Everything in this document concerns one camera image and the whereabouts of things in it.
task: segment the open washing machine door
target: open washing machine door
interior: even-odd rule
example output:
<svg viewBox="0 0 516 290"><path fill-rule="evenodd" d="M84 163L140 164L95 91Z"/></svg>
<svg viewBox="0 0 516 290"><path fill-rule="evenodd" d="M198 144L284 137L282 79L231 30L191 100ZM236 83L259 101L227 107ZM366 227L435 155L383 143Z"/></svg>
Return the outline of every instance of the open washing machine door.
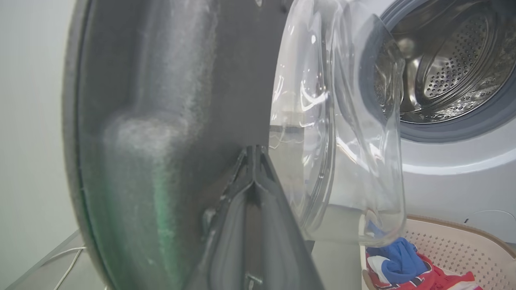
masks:
<svg viewBox="0 0 516 290"><path fill-rule="evenodd" d="M361 2L294 1L276 68L269 155L308 239L382 246L399 236L404 64Z"/></svg>

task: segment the washing machine opening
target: washing machine opening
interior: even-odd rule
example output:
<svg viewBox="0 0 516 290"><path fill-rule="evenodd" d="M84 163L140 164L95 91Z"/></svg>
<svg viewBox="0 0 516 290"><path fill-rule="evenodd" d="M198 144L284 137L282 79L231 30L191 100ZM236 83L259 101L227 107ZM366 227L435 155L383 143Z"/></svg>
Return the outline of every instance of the washing machine opening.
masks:
<svg viewBox="0 0 516 290"><path fill-rule="evenodd" d="M516 112L516 17L505 0L399 0L382 20L406 60L401 136L447 142Z"/></svg>

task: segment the white cable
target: white cable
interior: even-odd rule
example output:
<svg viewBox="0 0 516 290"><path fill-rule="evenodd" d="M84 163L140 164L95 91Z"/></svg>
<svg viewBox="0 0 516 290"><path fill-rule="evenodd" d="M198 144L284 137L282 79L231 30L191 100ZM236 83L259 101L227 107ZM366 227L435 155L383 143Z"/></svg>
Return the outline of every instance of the white cable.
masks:
<svg viewBox="0 0 516 290"><path fill-rule="evenodd" d="M69 252L72 252L72 251L77 251L77 250L86 250L86 247L71 248L71 249L68 249L66 251L60 252L59 254L55 254L50 259L45 261L45 263L43 263L42 266L46 265L48 262L52 261L53 259L55 259L55 258L57 258L59 256L62 256L64 254L66 254L66 253L69 253Z"/></svg>
<svg viewBox="0 0 516 290"><path fill-rule="evenodd" d="M59 287L61 286L61 284L63 283L63 281L66 279L66 277L68 276L68 274L70 273L70 271L72 270L73 266L75 265L75 262L77 262L77 259L79 258L79 255L80 253L83 251L82 248L79 248L79 250L77 251L77 254L75 255L75 257L73 258L73 261L72 263L70 264L70 267L68 267L68 270L66 270L66 272L64 273L63 277L61 277L61 280L59 280L59 282L57 283L56 287L54 288L54 290L58 290Z"/></svg>

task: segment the stainless steel drum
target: stainless steel drum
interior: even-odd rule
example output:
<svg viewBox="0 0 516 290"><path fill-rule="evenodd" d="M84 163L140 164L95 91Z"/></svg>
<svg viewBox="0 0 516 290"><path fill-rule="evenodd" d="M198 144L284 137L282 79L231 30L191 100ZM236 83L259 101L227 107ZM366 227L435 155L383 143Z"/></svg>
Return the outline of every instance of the stainless steel drum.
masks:
<svg viewBox="0 0 516 290"><path fill-rule="evenodd" d="M490 1L431 0L392 29L406 59L401 120L464 116L502 88L516 62L516 22Z"/></svg>

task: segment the red cloth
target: red cloth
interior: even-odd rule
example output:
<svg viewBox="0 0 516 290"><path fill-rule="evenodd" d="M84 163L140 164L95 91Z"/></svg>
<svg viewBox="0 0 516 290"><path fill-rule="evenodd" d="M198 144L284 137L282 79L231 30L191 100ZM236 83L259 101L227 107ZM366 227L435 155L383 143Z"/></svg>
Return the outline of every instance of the red cloth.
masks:
<svg viewBox="0 0 516 290"><path fill-rule="evenodd" d="M462 276L448 276L443 270L435 267L432 261L424 255L417 254L425 263L428 271L415 277L411 281L403 284L385 284L380 282L378 275L371 270L369 263L367 263L367 270L373 282L373 285L378 290L482 290L476 284L473 273L468 272Z"/></svg>

